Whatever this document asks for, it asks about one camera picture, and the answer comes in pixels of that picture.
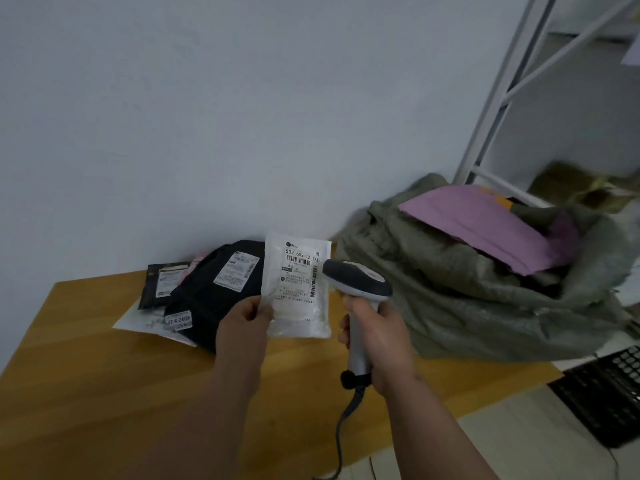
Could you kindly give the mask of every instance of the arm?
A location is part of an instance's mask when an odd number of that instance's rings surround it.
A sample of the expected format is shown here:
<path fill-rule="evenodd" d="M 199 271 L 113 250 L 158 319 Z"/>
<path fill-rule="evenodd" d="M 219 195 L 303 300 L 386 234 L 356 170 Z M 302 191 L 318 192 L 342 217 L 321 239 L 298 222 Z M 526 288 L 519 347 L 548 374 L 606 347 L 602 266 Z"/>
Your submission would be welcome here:
<path fill-rule="evenodd" d="M 387 402 L 396 459 L 403 480 L 497 480 L 491 467 L 415 366 L 400 314 L 384 302 L 376 313 L 363 298 L 345 297 L 373 364 L 372 382 Z M 349 343 L 349 316 L 338 339 Z"/>
<path fill-rule="evenodd" d="M 249 401 L 260 384 L 266 332 L 273 316 L 270 309 L 257 313 L 259 303 L 259 296 L 246 298 L 220 322 L 209 384 L 122 480 L 232 478 Z"/>

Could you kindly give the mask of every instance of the hand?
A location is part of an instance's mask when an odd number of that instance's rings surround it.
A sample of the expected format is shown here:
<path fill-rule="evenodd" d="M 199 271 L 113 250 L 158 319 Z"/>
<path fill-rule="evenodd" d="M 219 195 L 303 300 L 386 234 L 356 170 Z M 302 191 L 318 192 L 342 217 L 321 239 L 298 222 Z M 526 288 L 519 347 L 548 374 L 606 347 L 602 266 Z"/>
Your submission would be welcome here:
<path fill-rule="evenodd" d="M 373 365 L 371 379 L 376 391 L 386 396 L 402 380 L 420 377 L 404 320 L 388 302 L 380 303 L 378 313 L 364 298 L 345 296 L 342 304 L 360 322 L 364 345 Z M 339 325 L 343 331 L 338 341 L 348 348 L 349 316 L 345 315 Z"/>
<path fill-rule="evenodd" d="M 267 350 L 270 306 L 260 307 L 260 296 L 244 298 L 220 321 L 216 334 L 215 370 L 240 381 L 254 395 L 260 386 L 260 367 Z"/>

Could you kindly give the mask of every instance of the barcode scanner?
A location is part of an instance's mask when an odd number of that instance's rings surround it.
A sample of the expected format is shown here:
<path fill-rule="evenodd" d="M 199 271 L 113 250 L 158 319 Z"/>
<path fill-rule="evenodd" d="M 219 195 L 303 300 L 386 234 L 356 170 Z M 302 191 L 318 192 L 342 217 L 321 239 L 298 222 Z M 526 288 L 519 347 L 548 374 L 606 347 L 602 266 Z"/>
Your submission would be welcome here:
<path fill-rule="evenodd" d="M 350 296 L 361 296 L 369 301 L 375 311 L 381 301 L 393 293 L 391 283 L 382 275 L 363 264 L 351 261 L 327 259 L 322 266 L 321 276 L 336 290 Z M 371 360 L 364 347 L 364 338 L 358 318 L 349 314 L 349 364 L 341 373 L 340 382 L 345 389 L 355 389 L 353 399 L 344 410 L 335 428 L 335 442 L 338 448 L 338 469 L 326 480 L 335 480 L 342 471 L 342 448 L 340 447 L 340 427 L 362 402 L 364 391 L 371 384 Z"/>

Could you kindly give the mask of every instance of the wooden tabletop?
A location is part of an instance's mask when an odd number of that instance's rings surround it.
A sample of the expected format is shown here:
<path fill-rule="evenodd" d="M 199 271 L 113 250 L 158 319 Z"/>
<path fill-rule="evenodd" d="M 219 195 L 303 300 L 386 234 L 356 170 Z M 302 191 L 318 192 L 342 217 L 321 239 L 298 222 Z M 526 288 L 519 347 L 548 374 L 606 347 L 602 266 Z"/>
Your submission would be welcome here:
<path fill-rule="evenodd" d="M 144 279 L 137 272 L 55 284 L 0 378 L 2 478 L 113 478 L 206 382 L 214 363 L 206 350 L 111 328 Z M 343 314 L 332 295 L 334 336 Z M 238 478 L 308 480 L 335 469 L 334 428 L 351 398 L 339 380 L 346 360 L 335 339 L 269 341 Z M 420 368 L 457 417 L 560 377 L 546 363 L 421 360 Z M 368 390 L 342 429 L 345 462 L 390 443 L 384 403 Z"/>

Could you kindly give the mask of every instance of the person's left hand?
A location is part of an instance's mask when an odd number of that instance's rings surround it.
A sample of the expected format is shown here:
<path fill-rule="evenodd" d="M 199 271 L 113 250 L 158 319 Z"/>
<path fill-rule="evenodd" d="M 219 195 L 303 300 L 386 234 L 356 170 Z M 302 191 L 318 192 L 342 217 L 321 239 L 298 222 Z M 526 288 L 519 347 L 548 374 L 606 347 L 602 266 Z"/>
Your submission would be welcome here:
<path fill-rule="evenodd" d="M 246 381 L 250 393 L 260 386 L 260 366 L 267 350 L 267 328 L 273 309 L 265 306 L 258 312 L 260 296 L 238 301 L 221 320 L 216 334 L 215 370 L 234 379 Z"/>

